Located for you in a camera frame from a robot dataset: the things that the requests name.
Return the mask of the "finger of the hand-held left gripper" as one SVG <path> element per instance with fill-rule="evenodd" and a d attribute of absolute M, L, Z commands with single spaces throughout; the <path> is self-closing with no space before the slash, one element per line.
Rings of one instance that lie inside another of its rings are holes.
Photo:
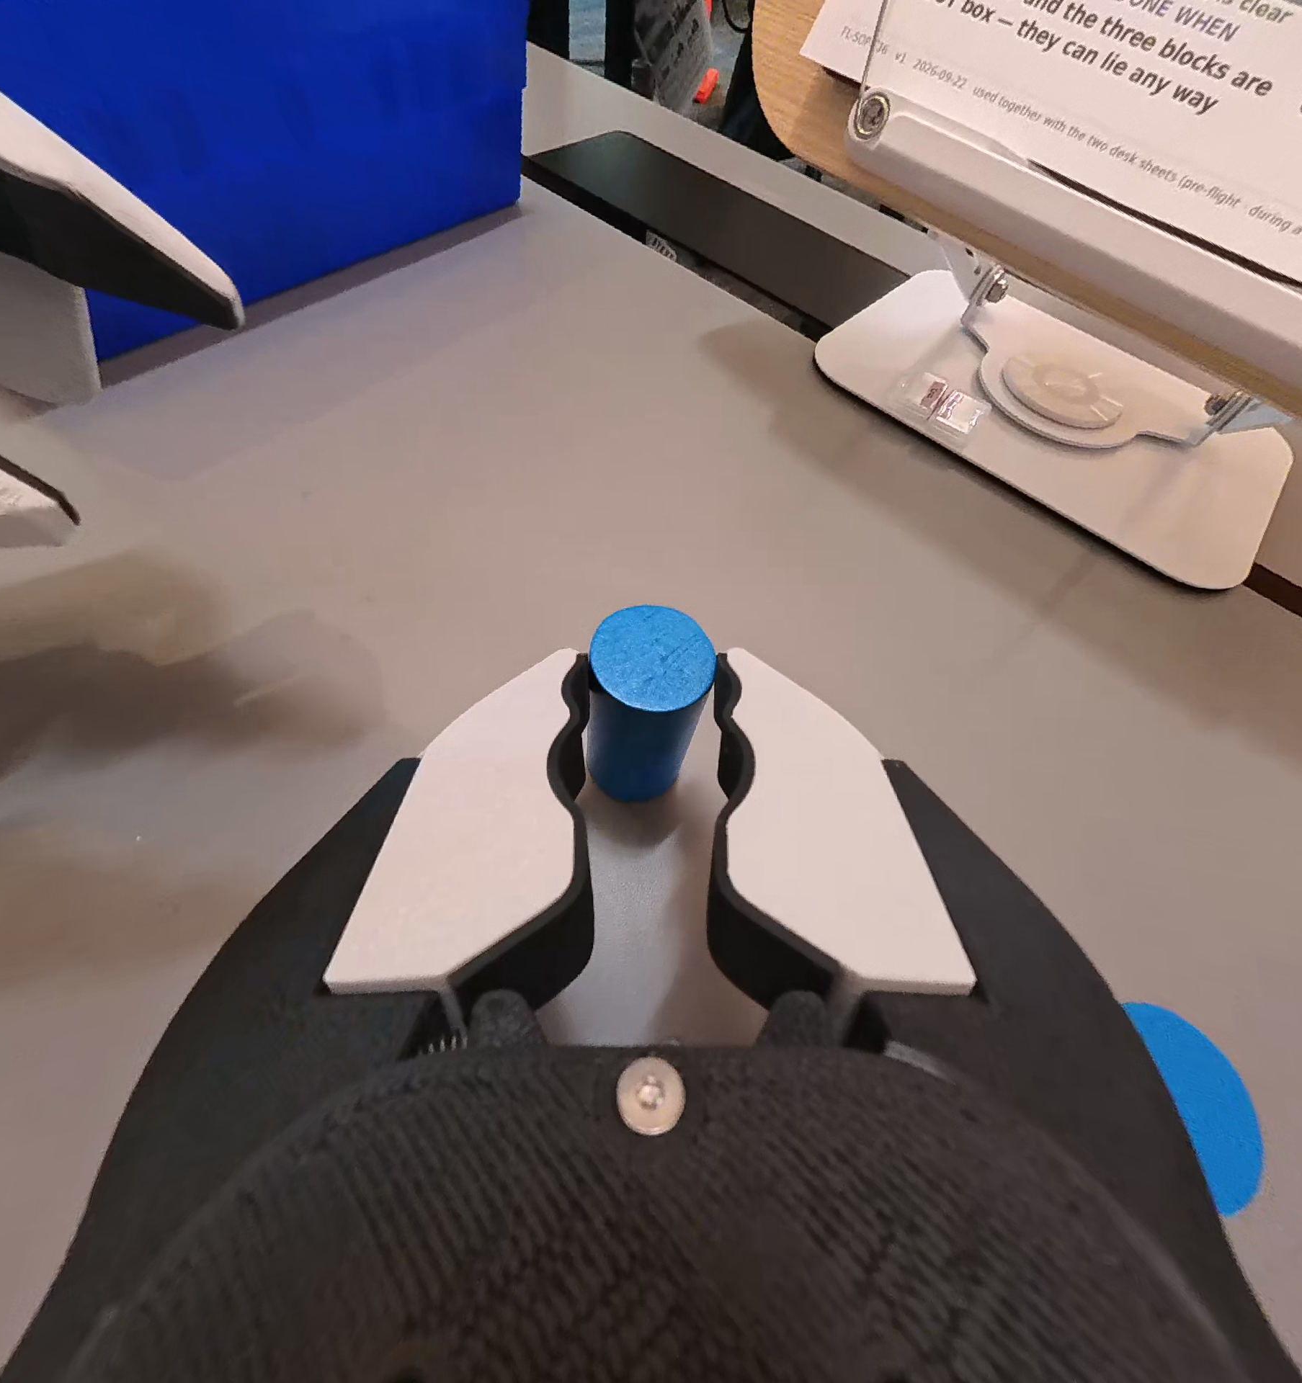
<path fill-rule="evenodd" d="M 123 184 L 0 92 L 0 388 L 62 406 L 100 392 L 89 292 L 223 332 L 232 280 Z"/>
<path fill-rule="evenodd" d="M 64 493 L 0 455 L 0 550 L 62 546 L 80 524 Z"/>

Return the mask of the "printed instruction sheet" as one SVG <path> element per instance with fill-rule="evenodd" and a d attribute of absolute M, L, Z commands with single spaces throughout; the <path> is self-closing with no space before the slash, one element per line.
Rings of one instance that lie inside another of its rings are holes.
<path fill-rule="evenodd" d="M 1302 2 L 823 2 L 799 58 L 857 85 L 848 158 L 947 219 L 1110 251 L 1050 176 L 1302 286 Z"/>

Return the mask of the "small clear label sticker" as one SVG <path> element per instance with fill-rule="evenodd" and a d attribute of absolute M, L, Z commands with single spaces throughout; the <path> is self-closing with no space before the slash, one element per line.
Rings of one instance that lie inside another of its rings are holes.
<path fill-rule="evenodd" d="M 895 384 L 895 402 L 910 424 L 943 441 L 967 441 L 990 415 L 988 402 L 965 393 L 935 373 L 910 373 Z"/>

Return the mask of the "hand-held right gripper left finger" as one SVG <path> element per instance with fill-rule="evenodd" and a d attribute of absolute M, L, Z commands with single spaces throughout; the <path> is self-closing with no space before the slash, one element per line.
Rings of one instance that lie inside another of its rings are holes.
<path fill-rule="evenodd" d="M 415 776 L 324 970 L 331 994 L 554 1001 L 592 952 L 586 657 L 557 649 L 456 717 Z"/>

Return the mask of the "wooden document stand white base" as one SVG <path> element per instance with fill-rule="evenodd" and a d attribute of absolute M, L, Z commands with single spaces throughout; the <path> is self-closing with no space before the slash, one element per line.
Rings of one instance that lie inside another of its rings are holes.
<path fill-rule="evenodd" d="M 821 2 L 756 2 L 751 62 L 773 134 L 797 158 L 922 225 L 946 268 L 845 309 L 815 348 L 835 389 L 1197 588 L 1255 566 L 1302 419 L 1302 286 L 1040 176 L 1097 231 L 1050 215 L 1036 243 L 995 215 L 947 219 L 848 158 L 857 85 L 799 58 Z M 990 406 L 963 443 L 902 417 L 895 384 L 935 373 Z"/>

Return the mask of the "blue wooden cylinder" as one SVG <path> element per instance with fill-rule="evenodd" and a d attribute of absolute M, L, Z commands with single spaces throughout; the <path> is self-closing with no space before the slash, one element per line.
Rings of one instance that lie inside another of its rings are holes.
<path fill-rule="evenodd" d="M 702 627 L 677 608 L 609 614 L 589 649 L 586 767 L 619 804 L 647 804 L 679 781 L 718 670 Z"/>
<path fill-rule="evenodd" d="M 1126 1003 L 1123 1013 L 1174 1097 L 1219 1215 L 1239 1215 L 1266 1172 L 1263 1127 L 1247 1083 L 1177 1013 L 1141 1001 Z"/>

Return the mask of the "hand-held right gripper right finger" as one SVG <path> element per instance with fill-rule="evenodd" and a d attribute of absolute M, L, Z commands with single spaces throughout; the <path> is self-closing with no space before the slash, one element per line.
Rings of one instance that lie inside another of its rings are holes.
<path fill-rule="evenodd" d="M 718 657 L 707 942 L 756 1005 L 968 997 L 977 975 L 883 754 L 746 649 Z"/>

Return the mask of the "black desk divider strip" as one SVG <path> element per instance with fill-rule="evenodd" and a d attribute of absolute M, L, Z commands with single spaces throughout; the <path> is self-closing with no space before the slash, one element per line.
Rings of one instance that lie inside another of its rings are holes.
<path fill-rule="evenodd" d="M 677 253 L 697 258 L 735 283 L 742 302 L 751 290 L 766 308 L 799 321 L 793 332 L 809 344 L 845 322 L 845 309 L 863 309 L 878 302 L 881 290 L 898 290 L 914 273 L 904 273 L 902 251 L 871 253 L 848 246 L 815 223 L 771 206 L 766 200 L 663 150 L 661 147 L 615 130 L 534 155 L 522 155 L 522 174 L 589 214 L 605 225 L 650 246 L 650 237 L 668 240 Z M 1147 573 L 1165 588 L 1176 588 L 1199 602 L 1224 591 L 1197 588 L 1141 556 L 1132 556 L 1103 536 L 1074 524 L 1010 482 L 985 472 L 967 458 L 941 452 L 937 441 L 923 441 L 928 452 L 947 469 L 972 476 L 986 493 L 1003 494 L 1029 514 L 1079 536 L 1092 550 Z M 1287 614 L 1302 620 L 1302 584 L 1255 566 L 1243 587 Z"/>

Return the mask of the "blue plastic bin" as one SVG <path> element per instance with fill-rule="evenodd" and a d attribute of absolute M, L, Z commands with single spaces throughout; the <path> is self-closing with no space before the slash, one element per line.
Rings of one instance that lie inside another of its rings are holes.
<path fill-rule="evenodd" d="M 520 195 L 526 2 L 0 2 L 0 92 L 242 308 Z M 98 366 L 198 325 L 89 292 Z"/>

